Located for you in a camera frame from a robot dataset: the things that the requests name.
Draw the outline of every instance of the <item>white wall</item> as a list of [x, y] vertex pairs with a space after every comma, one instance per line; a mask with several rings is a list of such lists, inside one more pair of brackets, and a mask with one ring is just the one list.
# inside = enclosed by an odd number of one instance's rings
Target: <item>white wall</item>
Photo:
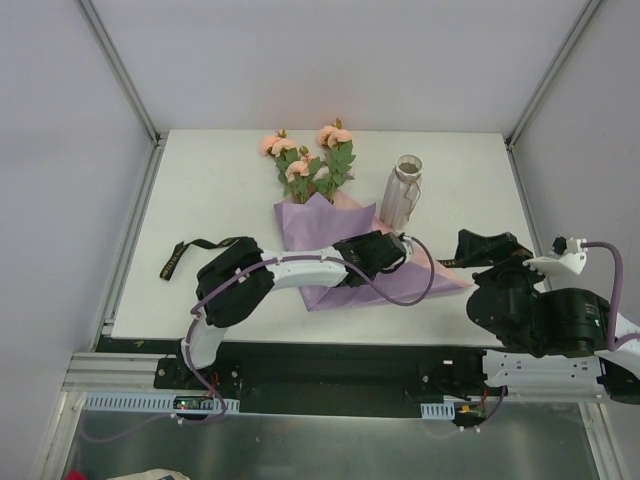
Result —
[[509, 133], [586, 0], [96, 0], [169, 128]]
[[[609, 0], [516, 146], [543, 245], [559, 234], [613, 242], [625, 261], [622, 312], [640, 322], [640, 2]], [[593, 250], [578, 285], [608, 298], [612, 262]], [[638, 478], [640, 407], [610, 406]], [[636, 412], [629, 416], [629, 411]]]
[[0, 4], [0, 477], [27, 478], [149, 143], [71, 0]]

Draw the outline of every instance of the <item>pink wrapping paper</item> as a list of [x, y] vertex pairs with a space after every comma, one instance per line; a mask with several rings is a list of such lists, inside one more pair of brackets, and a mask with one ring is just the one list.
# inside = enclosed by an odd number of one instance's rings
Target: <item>pink wrapping paper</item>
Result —
[[[274, 205], [276, 218], [287, 250], [318, 250], [339, 240], [372, 230], [392, 231], [375, 216], [376, 205], [362, 207], [348, 195], [337, 192], [334, 204], [315, 194], [304, 205], [284, 201]], [[409, 300], [422, 293], [429, 282], [429, 260], [414, 245], [411, 262], [396, 272], [379, 274], [374, 283], [395, 300]], [[469, 285], [436, 262], [436, 276], [431, 295], [467, 288]], [[308, 311], [359, 307], [386, 303], [370, 286], [357, 288], [301, 287], [300, 293]]]

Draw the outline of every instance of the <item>white table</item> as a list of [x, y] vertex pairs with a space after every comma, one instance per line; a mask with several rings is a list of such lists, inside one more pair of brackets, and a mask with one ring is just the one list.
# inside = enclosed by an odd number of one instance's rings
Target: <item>white table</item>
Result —
[[[196, 303], [196, 273], [220, 251], [191, 247], [170, 282], [158, 278], [173, 246], [205, 238], [249, 235], [263, 248], [283, 244], [273, 204], [282, 187], [273, 161], [258, 155], [270, 131], [171, 131], [140, 232], [112, 336], [177, 339], [185, 335]], [[298, 144], [320, 153], [314, 131], [290, 131]], [[503, 139], [498, 134], [355, 132], [356, 180], [343, 190], [362, 205], [382, 202], [393, 162], [422, 159], [422, 196], [406, 231], [436, 258], [451, 258], [462, 228], [494, 235], [509, 231], [531, 248]], [[471, 282], [474, 270], [457, 270]], [[225, 340], [245, 342], [480, 345], [500, 343], [475, 326], [465, 305], [473, 287], [429, 298], [417, 306], [392, 305], [308, 313], [297, 289], [269, 294]]]

